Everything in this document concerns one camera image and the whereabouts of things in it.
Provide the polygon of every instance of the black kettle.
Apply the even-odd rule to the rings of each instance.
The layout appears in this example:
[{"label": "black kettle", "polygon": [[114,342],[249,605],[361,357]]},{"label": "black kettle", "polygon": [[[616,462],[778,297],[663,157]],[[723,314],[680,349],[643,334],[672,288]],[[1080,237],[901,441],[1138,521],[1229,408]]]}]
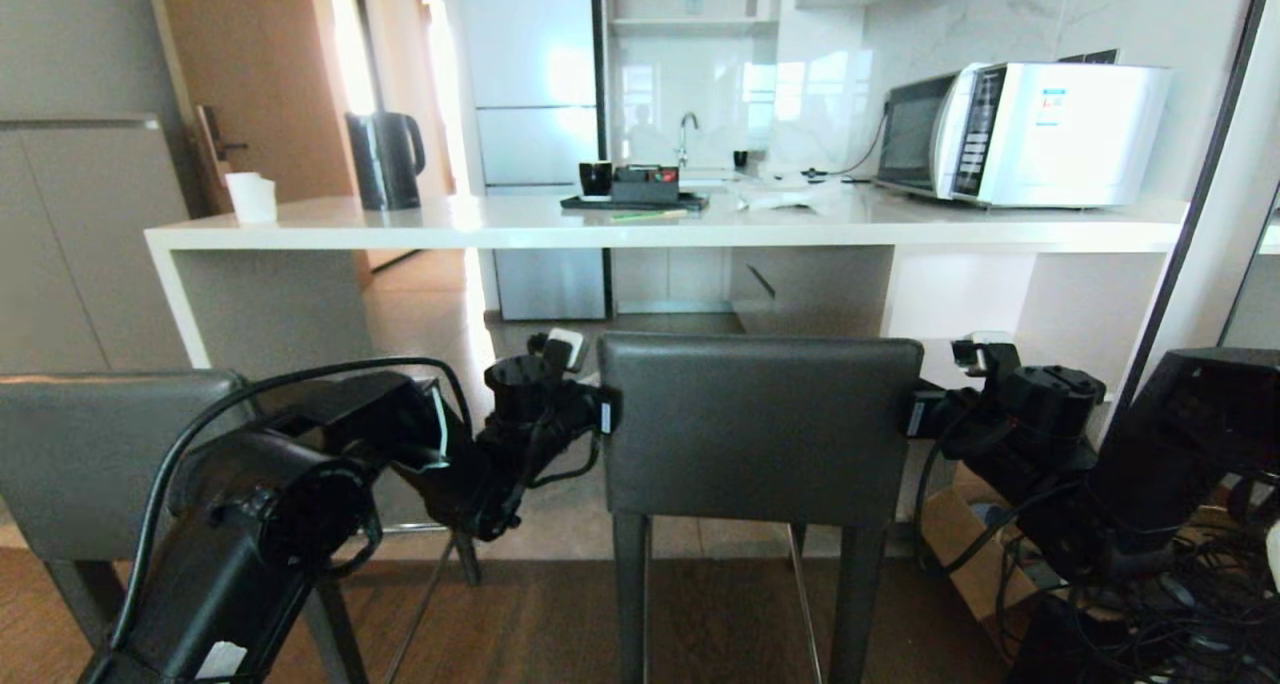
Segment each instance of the black kettle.
[{"label": "black kettle", "polygon": [[422,133],[411,115],[347,114],[347,133],[365,209],[389,211],[422,205],[417,175],[426,168],[426,152]]}]

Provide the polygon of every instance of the white microwave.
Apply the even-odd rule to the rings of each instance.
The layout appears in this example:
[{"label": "white microwave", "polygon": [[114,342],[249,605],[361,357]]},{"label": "white microwave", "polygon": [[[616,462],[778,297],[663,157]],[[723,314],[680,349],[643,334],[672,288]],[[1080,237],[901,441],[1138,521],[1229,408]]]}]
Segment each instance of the white microwave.
[{"label": "white microwave", "polygon": [[972,64],[890,90],[876,183],[986,206],[1132,204],[1170,69]]}]

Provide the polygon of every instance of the refrigerator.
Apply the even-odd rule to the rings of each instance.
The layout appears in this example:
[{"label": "refrigerator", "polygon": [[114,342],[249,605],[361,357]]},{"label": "refrigerator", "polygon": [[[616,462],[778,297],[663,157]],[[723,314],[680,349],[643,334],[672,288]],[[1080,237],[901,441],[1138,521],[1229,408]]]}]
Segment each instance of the refrigerator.
[{"label": "refrigerator", "polygon": [[[488,196],[579,193],[604,158],[599,1],[461,0]],[[494,252],[504,319],[608,316],[604,250]]]}]

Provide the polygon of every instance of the faucet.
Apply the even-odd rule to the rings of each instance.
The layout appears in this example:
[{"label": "faucet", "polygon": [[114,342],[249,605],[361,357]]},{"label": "faucet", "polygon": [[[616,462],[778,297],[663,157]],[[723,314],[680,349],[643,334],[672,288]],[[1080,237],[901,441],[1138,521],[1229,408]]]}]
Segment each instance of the faucet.
[{"label": "faucet", "polygon": [[685,165],[689,164],[689,146],[685,143],[685,137],[689,129],[685,128],[685,124],[687,124],[690,119],[694,120],[694,129],[699,128],[698,115],[694,114],[692,111],[686,111],[685,115],[680,118],[680,146],[676,147],[676,158],[680,161],[681,169],[684,169]]}]

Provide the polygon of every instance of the white cup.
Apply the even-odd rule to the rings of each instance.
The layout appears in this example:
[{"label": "white cup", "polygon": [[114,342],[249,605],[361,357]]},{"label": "white cup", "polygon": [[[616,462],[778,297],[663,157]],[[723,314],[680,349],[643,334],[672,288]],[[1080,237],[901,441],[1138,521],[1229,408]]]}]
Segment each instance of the white cup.
[{"label": "white cup", "polygon": [[257,172],[227,174],[232,206],[241,223],[275,222],[275,182]]}]

